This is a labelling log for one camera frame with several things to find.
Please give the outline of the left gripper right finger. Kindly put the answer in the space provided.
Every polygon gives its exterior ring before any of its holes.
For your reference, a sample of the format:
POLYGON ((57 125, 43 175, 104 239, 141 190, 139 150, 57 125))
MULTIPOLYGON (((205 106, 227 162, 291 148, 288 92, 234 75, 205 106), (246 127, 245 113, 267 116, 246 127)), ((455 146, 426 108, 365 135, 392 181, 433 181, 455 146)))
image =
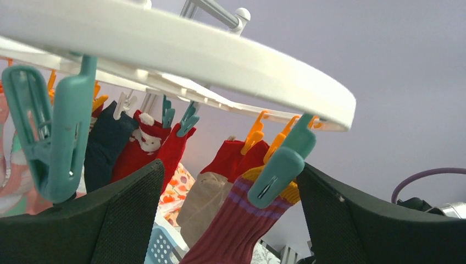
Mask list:
POLYGON ((306 164, 297 177, 316 263, 465 263, 465 220, 405 208, 306 164))

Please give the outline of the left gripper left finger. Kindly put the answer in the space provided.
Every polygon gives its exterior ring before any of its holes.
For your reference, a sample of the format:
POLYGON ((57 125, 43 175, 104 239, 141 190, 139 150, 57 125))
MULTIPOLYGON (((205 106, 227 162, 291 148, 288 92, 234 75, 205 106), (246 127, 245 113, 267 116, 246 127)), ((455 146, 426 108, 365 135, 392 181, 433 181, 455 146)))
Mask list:
POLYGON ((1 263, 143 263, 163 179, 155 160, 39 214, 2 218, 1 263))

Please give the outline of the red santa sock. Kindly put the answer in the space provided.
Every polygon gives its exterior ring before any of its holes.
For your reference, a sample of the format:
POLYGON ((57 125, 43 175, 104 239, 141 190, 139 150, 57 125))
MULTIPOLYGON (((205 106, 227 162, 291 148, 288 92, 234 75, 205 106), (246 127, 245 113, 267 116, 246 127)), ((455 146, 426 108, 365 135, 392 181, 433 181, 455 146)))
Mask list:
POLYGON ((127 177, 145 165, 155 160, 160 147, 171 132, 171 128, 164 128, 148 113, 136 110, 133 119, 138 127, 119 155, 112 171, 111 183, 127 177))

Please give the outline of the red beige sock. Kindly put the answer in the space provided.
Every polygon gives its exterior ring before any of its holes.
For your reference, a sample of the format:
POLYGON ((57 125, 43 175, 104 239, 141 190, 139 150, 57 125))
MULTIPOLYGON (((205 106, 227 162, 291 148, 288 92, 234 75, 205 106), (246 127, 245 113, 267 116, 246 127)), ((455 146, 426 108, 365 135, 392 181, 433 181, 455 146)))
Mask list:
POLYGON ((264 140, 256 143, 244 156, 242 156, 239 163, 234 167, 234 170, 228 177, 228 182, 233 183, 244 172, 255 167, 263 166, 263 159, 268 150, 269 145, 264 140))
POLYGON ((176 219, 180 234, 188 247, 194 246, 218 212, 219 205, 209 203, 224 187, 231 185, 228 179, 243 158, 241 149, 244 144, 234 137, 225 140, 188 192, 176 219))

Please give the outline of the purple patchwork sock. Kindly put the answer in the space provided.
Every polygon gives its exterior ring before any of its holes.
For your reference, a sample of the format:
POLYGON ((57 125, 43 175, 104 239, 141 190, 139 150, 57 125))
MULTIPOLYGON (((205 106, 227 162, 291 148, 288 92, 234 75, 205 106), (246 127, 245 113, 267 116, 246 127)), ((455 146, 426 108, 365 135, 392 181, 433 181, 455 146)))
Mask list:
POLYGON ((300 201, 298 185, 290 182, 266 208, 253 206, 247 193, 263 167, 248 170, 234 182, 207 230, 190 246, 181 263, 250 263, 257 241, 300 201))

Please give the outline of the white clip hanger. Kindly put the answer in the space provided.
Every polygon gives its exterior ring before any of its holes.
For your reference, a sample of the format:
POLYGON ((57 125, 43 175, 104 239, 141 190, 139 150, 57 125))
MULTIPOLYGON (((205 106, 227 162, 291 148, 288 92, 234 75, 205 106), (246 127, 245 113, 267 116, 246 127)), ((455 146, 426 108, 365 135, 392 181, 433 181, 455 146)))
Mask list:
POLYGON ((319 130, 350 130, 354 95, 310 65, 249 39, 126 1, 1 1, 1 36, 49 53, 7 68, 3 88, 40 194, 77 189, 96 71, 191 101, 232 106, 162 78, 177 75, 278 103, 303 114, 248 192, 266 208, 303 170, 319 130))

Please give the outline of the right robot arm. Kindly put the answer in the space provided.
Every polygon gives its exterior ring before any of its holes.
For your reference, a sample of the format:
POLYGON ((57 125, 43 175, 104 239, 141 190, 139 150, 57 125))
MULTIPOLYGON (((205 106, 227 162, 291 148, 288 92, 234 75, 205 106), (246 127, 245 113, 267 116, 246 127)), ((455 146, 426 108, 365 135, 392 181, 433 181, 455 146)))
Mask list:
POLYGON ((439 207, 434 207, 427 203, 425 200, 422 200, 418 197, 413 197, 405 201, 398 200, 396 204, 405 208, 432 213, 435 215, 465 219, 465 202, 447 203, 439 207))

